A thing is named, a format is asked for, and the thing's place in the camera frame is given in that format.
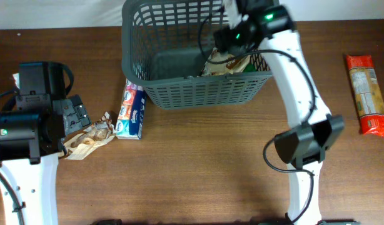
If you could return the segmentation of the green lidded jar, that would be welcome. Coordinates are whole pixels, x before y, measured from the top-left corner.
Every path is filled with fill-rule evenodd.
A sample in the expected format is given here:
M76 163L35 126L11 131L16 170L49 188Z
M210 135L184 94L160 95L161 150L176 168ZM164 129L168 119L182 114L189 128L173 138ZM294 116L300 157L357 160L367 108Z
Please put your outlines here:
M252 63L249 63L246 65L246 67L243 70L244 73L252 73L252 72L257 72L255 65Z

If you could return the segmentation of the beige bread bun package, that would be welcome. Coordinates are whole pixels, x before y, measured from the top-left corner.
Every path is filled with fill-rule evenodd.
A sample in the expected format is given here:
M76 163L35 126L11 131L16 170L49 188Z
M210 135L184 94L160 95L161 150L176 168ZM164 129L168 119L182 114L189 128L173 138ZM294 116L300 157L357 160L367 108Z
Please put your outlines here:
M221 54L219 50L214 47L208 59L211 61L225 61L232 57L232 54ZM242 73L245 67L250 63L250 57L251 56L245 56L244 58L235 59L223 64L211 64L205 62L205 65L200 72L200 76L220 76L226 73Z

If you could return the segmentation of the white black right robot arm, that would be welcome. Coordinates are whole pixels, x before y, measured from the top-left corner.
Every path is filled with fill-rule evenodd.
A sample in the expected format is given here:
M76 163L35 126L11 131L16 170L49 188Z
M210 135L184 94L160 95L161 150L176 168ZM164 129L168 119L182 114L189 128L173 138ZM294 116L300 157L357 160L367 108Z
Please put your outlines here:
M228 27L215 32L216 48L234 59L261 55L269 65L286 109L289 130L275 135L274 145L286 167L265 163L289 177L288 224L321 224L319 176L326 151L344 129L322 100L305 61L300 34L288 10L269 1L223 1Z

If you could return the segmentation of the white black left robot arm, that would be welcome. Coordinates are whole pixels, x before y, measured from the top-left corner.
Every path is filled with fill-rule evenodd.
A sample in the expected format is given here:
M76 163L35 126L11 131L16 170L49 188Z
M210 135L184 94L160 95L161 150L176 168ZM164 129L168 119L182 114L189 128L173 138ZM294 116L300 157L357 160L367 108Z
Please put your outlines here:
M74 76L58 62L19 66L0 112L0 191L6 224L57 224L56 174L63 140L91 124Z

